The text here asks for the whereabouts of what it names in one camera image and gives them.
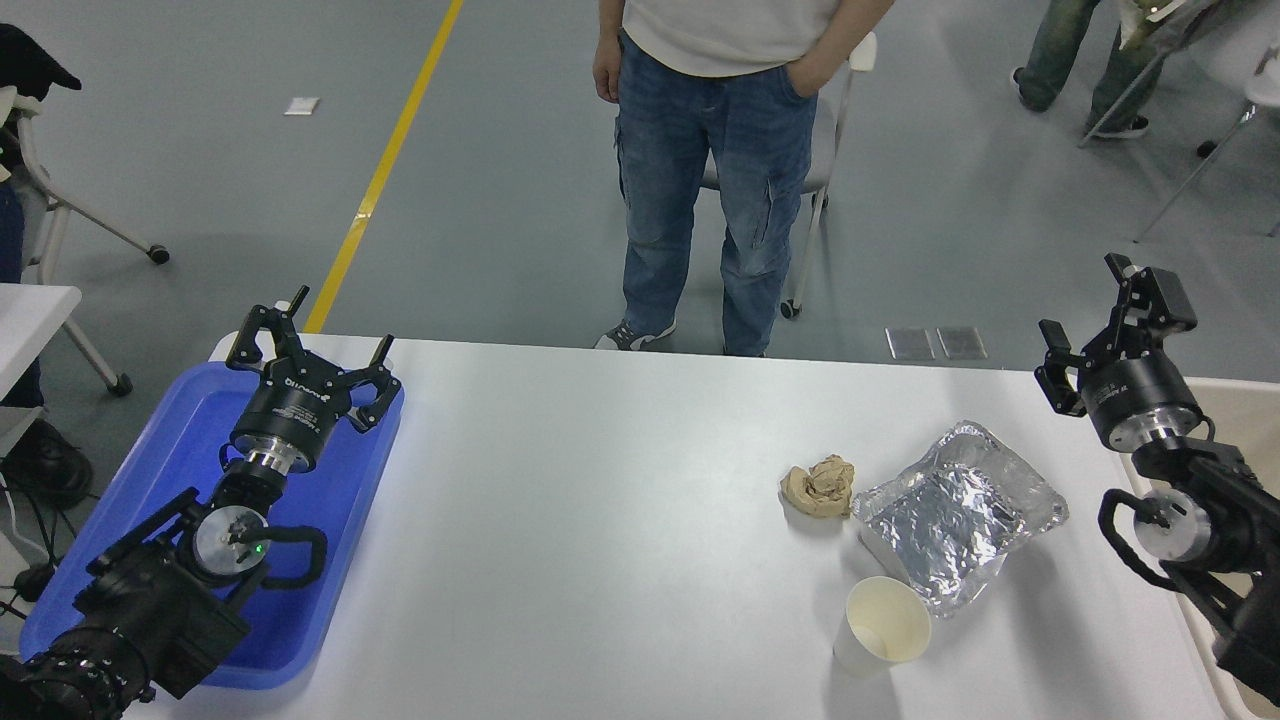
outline blue jeans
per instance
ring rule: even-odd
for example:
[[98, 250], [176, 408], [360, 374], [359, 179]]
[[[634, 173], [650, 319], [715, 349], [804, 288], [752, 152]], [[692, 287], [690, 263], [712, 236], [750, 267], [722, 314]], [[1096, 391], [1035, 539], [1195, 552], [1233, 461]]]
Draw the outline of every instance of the blue jeans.
[[[1027, 67], [1018, 76], [1019, 88], [1023, 99], [1033, 110], [1047, 110], [1066, 85], [1066, 76], [1071, 73], [1075, 64], [1075, 55], [1080, 50], [1084, 33], [1089, 29], [1089, 19], [1093, 9], [1101, 0], [1051, 0], [1044, 19], [1041, 20], [1039, 31], [1036, 33], [1036, 42], [1032, 45], [1030, 58]], [[1138, 45], [1130, 50], [1120, 49], [1120, 31], [1111, 44], [1111, 56], [1107, 59], [1107, 69], [1102, 73], [1102, 79], [1093, 88], [1093, 106], [1089, 110], [1088, 127], [1093, 127], [1102, 115], [1124, 94], [1125, 88], [1142, 73], [1156, 56], [1156, 49], [1148, 44]], [[1156, 81], [1160, 79], [1160, 70], [1164, 67], [1161, 60], [1152, 72], [1143, 78], [1142, 83], [1129, 94], [1124, 104], [1120, 105], [1111, 119], [1107, 120], [1103, 131], [1120, 131], [1133, 124], [1138, 110], [1147, 104], [1151, 94], [1156, 91]]]
[[618, 100], [625, 320], [641, 334], [675, 323], [709, 150], [726, 219], [724, 350], [764, 352], [791, 263], [817, 99], [796, 95], [783, 67], [728, 78], [677, 73], [623, 33]]
[[[22, 282], [22, 231], [24, 223], [22, 205], [13, 186], [0, 182], [0, 282]], [[40, 360], [35, 360], [18, 378], [0, 405], [10, 407], [40, 407], [45, 396], [40, 392]]]

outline white table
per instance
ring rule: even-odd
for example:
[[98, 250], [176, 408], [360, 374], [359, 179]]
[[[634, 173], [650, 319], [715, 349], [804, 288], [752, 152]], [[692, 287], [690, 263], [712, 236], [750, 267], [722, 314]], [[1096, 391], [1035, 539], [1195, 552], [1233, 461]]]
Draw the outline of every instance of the white table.
[[[0, 397], [27, 370], [76, 305], [76, 287], [0, 283]], [[9, 451], [38, 409], [0, 407], [0, 455]]]
[[[346, 366], [375, 342], [305, 336]], [[392, 359], [402, 424], [317, 661], [127, 717], [1221, 716], [1174, 596], [1097, 529], [1119, 456], [1030, 373], [403, 340]], [[882, 570], [855, 521], [796, 514], [778, 480], [840, 452], [872, 487], [965, 418], [1073, 518], [923, 659], [850, 678], [842, 602]]]

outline paper cup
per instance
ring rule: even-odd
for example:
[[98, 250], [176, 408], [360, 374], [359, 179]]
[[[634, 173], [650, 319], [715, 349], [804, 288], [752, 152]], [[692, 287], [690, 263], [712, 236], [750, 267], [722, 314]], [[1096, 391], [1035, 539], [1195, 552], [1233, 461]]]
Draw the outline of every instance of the paper cup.
[[932, 619], [920, 596], [893, 578], [867, 578], [845, 601], [833, 652], [852, 675], [910, 662], [929, 647]]

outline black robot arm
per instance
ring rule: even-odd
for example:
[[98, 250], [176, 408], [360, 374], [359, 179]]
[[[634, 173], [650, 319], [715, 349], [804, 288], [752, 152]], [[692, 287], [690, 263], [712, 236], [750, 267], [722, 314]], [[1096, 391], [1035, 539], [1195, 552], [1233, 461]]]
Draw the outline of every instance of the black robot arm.
[[[303, 286], [285, 310], [257, 305], [244, 319], [227, 365], [260, 379], [223, 447], [223, 475], [209, 500], [188, 488], [90, 562], [93, 580], [73, 602], [83, 620], [27, 662], [0, 657], [0, 719], [116, 719], [132, 702], [155, 697], [152, 683], [180, 698], [250, 633], [239, 612], [255, 592], [320, 578], [324, 532], [271, 525], [271, 505], [291, 473], [315, 468], [342, 418], [370, 430], [401, 384], [387, 366], [390, 336], [356, 370], [306, 350], [293, 328], [306, 292]], [[275, 343], [266, 363], [260, 329]], [[376, 397], [353, 407], [352, 391], [366, 384]], [[241, 456], [228, 457], [229, 447]], [[269, 577], [273, 543], [307, 544], [308, 568]]]
[[[1120, 286], [1107, 327], [1074, 355], [1062, 325], [1041, 320], [1048, 350], [1036, 378], [1056, 413], [1088, 414], [1102, 445], [1132, 452], [1138, 473], [1160, 480], [1142, 498], [1107, 491], [1098, 514], [1107, 542], [1148, 583], [1184, 593], [1219, 635], [1219, 667], [1280, 705], [1280, 500], [1239, 448], [1215, 441], [1212, 420], [1164, 352], [1166, 337], [1196, 327], [1178, 275], [1116, 254], [1106, 261]], [[1208, 438], [1188, 437], [1202, 423]], [[1164, 575], [1116, 532], [1121, 505]], [[1251, 587], [1239, 593], [1216, 573], [1243, 573]]]

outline yellow floor line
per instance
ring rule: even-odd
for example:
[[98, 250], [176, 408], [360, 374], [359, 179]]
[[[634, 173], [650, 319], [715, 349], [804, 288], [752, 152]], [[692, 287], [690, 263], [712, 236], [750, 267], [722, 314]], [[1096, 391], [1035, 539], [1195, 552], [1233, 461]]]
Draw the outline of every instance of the yellow floor line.
[[356, 258], [360, 241], [365, 237], [365, 228], [369, 227], [369, 219], [374, 217], [374, 209], [378, 208], [378, 199], [381, 197], [383, 188], [387, 186], [387, 177], [392, 174], [392, 168], [396, 167], [401, 146], [404, 145], [404, 136], [408, 135], [408, 128], [413, 124], [413, 117], [417, 115], [422, 95], [426, 92], [428, 83], [431, 82], [431, 74], [440, 60], [440, 54], [444, 53], [444, 44], [449, 41], [449, 33], [453, 32], [453, 23], [458, 19], [462, 1], [453, 0], [449, 4], [449, 10], [444, 14], [444, 22], [440, 24], [439, 32], [435, 33], [435, 41], [431, 42], [431, 50], [426, 54], [426, 60], [422, 63], [422, 69], [417, 73], [417, 79], [413, 81], [413, 90], [410, 91], [399, 119], [396, 120], [396, 129], [392, 131], [392, 137], [387, 141], [387, 149], [383, 150], [383, 158], [378, 161], [374, 178], [369, 181], [369, 190], [365, 191], [365, 197], [360, 201], [360, 208], [356, 210], [356, 217], [351, 220], [347, 237], [342, 241], [342, 247], [338, 249], [338, 258], [334, 259], [333, 266], [329, 268], [329, 275], [324, 281], [324, 287], [320, 288], [320, 295], [311, 314], [307, 315], [307, 323], [303, 325], [302, 332], [317, 333], [324, 328], [325, 320], [329, 319], [329, 310], [333, 309], [333, 301], [338, 297], [342, 281], [347, 277], [347, 270], [351, 269], [351, 261]]

